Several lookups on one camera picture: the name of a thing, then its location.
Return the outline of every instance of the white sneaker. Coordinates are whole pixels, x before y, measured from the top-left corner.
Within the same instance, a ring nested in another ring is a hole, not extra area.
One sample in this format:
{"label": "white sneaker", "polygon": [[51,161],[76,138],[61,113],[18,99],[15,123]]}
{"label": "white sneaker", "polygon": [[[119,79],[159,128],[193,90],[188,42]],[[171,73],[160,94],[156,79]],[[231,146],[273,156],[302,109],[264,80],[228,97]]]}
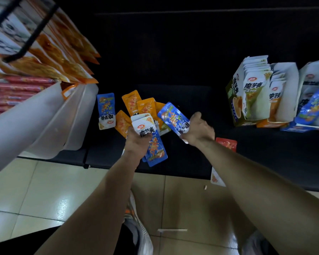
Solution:
{"label": "white sneaker", "polygon": [[138,234],[133,233],[134,243],[136,243],[136,247],[138,248],[137,255],[152,255],[154,248],[150,236],[137,215],[135,197],[132,192],[130,193],[127,209],[124,214],[124,224],[129,229],[132,228],[130,225],[133,225],[137,230]]}

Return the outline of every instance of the cardboard box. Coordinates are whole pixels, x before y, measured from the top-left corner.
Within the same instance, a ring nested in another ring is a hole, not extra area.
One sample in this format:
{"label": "cardboard box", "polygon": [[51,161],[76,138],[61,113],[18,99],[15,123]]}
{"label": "cardboard box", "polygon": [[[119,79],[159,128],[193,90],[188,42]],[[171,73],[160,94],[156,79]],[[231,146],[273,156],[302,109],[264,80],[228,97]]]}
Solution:
{"label": "cardboard box", "polygon": [[286,83],[280,100],[279,107],[276,111],[276,122],[270,122],[269,118],[259,122],[258,128],[278,128],[294,120],[297,114],[299,101],[299,88],[302,82],[299,81],[299,72],[295,63],[276,63],[271,65],[273,71],[285,73]]}
{"label": "cardboard box", "polygon": [[[298,98],[296,102],[296,110],[298,109],[299,98],[301,95],[301,89],[303,86],[304,81],[306,80],[306,76],[310,75],[312,71],[312,67],[315,64],[319,64],[319,61],[307,63],[303,68],[299,70],[299,89],[298,89]],[[305,125],[305,124],[298,124],[294,120],[280,128],[281,131],[288,131],[288,132],[308,132],[312,130],[319,129],[319,117],[313,122],[313,124]]]}
{"label": "cardboard box", "polygon": [[[233,122],[235,126],[254,125],[263,119],[269,117],[270,103],[269,100],[269,79],[265,77],[266,72],[249,72],[244,78],[244,62],[233,75],[226,86],[228,102],[232,112]],[[247,84],[264,85],[258,94],[256,101],[251,106],[251,118],[247,118],[246,93],[244,88]]]}

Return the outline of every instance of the black pants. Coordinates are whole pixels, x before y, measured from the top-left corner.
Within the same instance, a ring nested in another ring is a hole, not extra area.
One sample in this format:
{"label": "black pants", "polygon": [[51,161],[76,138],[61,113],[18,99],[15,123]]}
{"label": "black pants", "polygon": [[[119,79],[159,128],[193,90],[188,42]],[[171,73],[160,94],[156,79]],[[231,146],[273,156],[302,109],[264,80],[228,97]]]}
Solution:
{"label": "black pants", "polygon": [[[52,227],[0,242],[0,254],[10,254],[13,251],[13,253],[18,251],[24,255],[33,255],[59,227],[60,226]],[[114,255],[124,254],[125,251],[128,251],[128,254],[137,255],[132,233],[129,228],[122,224]]]}

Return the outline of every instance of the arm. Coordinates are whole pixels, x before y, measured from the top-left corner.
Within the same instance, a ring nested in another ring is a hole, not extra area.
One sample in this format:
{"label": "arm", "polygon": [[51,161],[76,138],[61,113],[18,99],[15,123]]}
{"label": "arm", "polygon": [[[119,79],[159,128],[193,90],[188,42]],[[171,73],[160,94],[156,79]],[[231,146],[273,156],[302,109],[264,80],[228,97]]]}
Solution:
{"label": "arm", "polygon": [[152,135],[128,129],[125,152],[98,187],[38,249],[43,254],[113,254],[130,197],[132,179]]}
{"label": "arm", "polygon": [[213,165],[241,210],[280,254],[319,254],[319,199],[216,143],[214,129],[191,118],[182,135]]}

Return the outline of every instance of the person's left hand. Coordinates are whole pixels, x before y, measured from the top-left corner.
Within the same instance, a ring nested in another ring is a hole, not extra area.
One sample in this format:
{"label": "person's left hand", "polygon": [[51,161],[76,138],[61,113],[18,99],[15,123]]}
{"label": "person's left hand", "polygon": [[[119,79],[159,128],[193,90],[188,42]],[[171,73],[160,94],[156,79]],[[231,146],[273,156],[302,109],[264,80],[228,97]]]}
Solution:
{"label": "person's left hand", "polygon": [[137,160],[141,160],[145,156],[149,141],[152,139],[152,134],[148,133],[144,137],[138,135],[133,127],[128,128],[128,138],[125,142],[124,154],[130,154]]}

